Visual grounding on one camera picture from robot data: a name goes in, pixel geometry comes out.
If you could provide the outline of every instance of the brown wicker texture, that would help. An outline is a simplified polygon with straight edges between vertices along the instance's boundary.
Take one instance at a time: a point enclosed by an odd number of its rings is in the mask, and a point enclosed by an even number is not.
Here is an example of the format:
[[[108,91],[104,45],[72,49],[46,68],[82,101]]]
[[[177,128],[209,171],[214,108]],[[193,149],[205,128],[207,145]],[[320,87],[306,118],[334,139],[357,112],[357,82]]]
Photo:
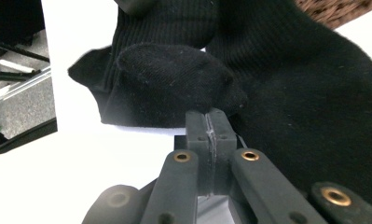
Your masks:
[[[315,21],[335,29],[372,10],[372,0],[296,0]]]

